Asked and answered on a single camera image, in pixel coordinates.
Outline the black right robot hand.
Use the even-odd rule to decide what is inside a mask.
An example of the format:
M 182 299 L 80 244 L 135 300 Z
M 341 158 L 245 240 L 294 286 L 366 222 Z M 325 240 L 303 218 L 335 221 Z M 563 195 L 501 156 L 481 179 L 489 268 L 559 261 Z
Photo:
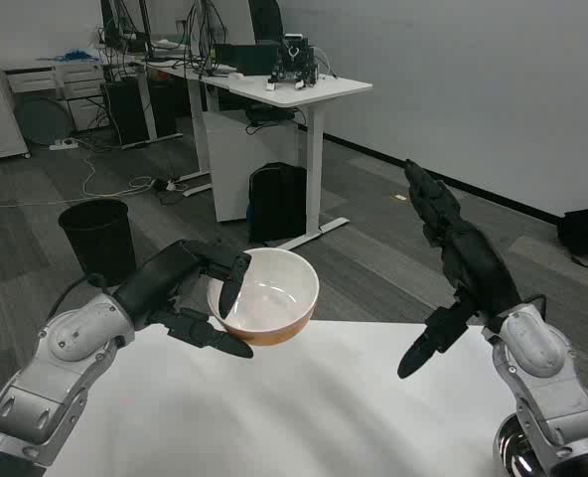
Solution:
M 472 317 L 493 320 L 521 304 L 506 264 L 486 235 L 463 219 L 461 206 L 445 183 L 412 160 L 405 162 L 404 173 L 424 235 L 431 246 L 441 250 L 443 274 L 455 289 L 455 302 L 437 308 L 427 318 L 425 330 L 398 365 L 402 379 L 418 371 L 436 352 L 447 352 L 468 330 Z

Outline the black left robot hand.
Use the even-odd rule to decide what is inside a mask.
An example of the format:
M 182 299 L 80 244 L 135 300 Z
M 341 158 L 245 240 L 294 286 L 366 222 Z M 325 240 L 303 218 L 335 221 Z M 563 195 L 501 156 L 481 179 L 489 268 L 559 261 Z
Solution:
M 186 280 L 205 274 L 222 283 L 218 302 L 221 318 L 235 304 L 251 264 L 251 255 L 218 241 L 178 240 L 154 255 L 113 293 L 135 330 L 161 324 L 167 335 L 197 348 L 210 347 L 250 359 L 252 348 L 242 339 L 220 331 L 209 316 L 191 308 L 177 309 L 173 293 Z

